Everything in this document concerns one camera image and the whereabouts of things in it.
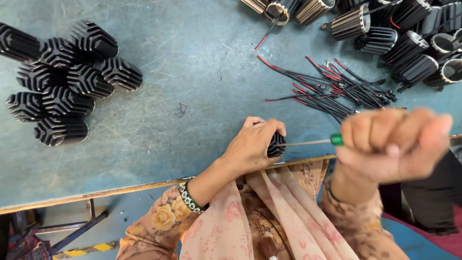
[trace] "floral print fabric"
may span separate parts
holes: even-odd
[[[294,177],[292,181],[300,185],[309,194],[312,201],[315,200],[321,187],[327,163],[327,160],[315,161],[291,166],[287,169]],[[236,180],[236,183],[237,185],[232,183],[226,187],[223,198],[230,198],[229,194],[232,194],[234,198],[239,197],[240,200],[235,200],[235,203],[232,200],[228,201],[225,210],[220,209],[220,213],[217,213],[218,208],[213,207],[211,202],[210,208],[202,214],[205,214],[204,219],[191,212],[184,204],[178,187],[170,188],[154,203],[145,216],[127,229],[127,237],[121,239],[121,248],[117,259],[176,260],[178,256],[175,253],[175,244],[182,236],[184,236],[185,242],[183,249],[187,248],[187,243],[193,242],[194,247],[200,248],[202,253],[206,249],[209,253],[216,252],[223,249],[223,246],[219,246],[217,241],[223,240],[223,243],[234,243],[232,246],[237,246],[240,249],[239,252],[243,253],[244,257],[239,259],[253,258],[257,260],[264,260],[256,246],[258,241],[262,237],[271,237],[276,244],[278,259],[290,259],[289,254],[293,255],[292,245],[278,218],[245,182],[244,178]],[[343,240],[344,238],[361,260],[408,259],[394,243],[393,237],[380,225],[380,218],[377,217],[382,212],[379,196],[374,197],[365,205],[352,206],[337,203],[328,196],[327,192],[323,192],[322,204],[323,211],[330,219],[330,225],[329,223],[321,225],[321,230],[330,241]],[[230,233],[239,235],[240,240],[238,242],[230,240],[225,235],[226,230],[223,230],[222,226],[220,227],[221,224],[214,226],[204,221],[205,217],[211,218],[212,216],[220,216],[219,220],[224,225],[233,221],[241,221],[242,228]],[[246,225],[242,224],[245,221],[247,221],[249,229],[246,229]],[[292,244],[297,247],[304,245],[294,242]],[[197,252],[188,251],[186,253],[183,250],[181,259],[198,259]],[[229,257],[219,258],[218,255],[214,255],[212,259],[230,260]],[[300,259],[333,260],[337,257],[327,254],[323,258],[318,253],[308,252]]]

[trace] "blue work table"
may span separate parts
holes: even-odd
[[[80,19],[97,23],[119,43],[119,56],[138,66],[143,86],[117,89],[96,101],[85,119],[90,134],[78,144],[46,147],[34,138],[34,123],[17,122],[0,109],[0,210],[52,204],[85,194],[199,174],[219,157],[246,116],[285,122],[287,141],[328,138],[339,130],[329,115],[293,100],[263,102],[292,94],[291,80],[257,58],[314,76],[317,63],[335,57],[367,80],[388,78],[378,56],[336,42],[319,27],[291,21],[274,30],[255,52],[270,21],[239,0],[0,0],[1,22],[38,38],[69,39]],[[0,100],[27,89],[16,82],[19,63],[0,57]],[[452,134],[462,132],[462,88],[442,93],[418,85],[398,94],[395,105],[425,105],[454,116]],[[187,106],[178,117],[180,103]],[[334,153],[329,144],[287,148],[284,160]]]

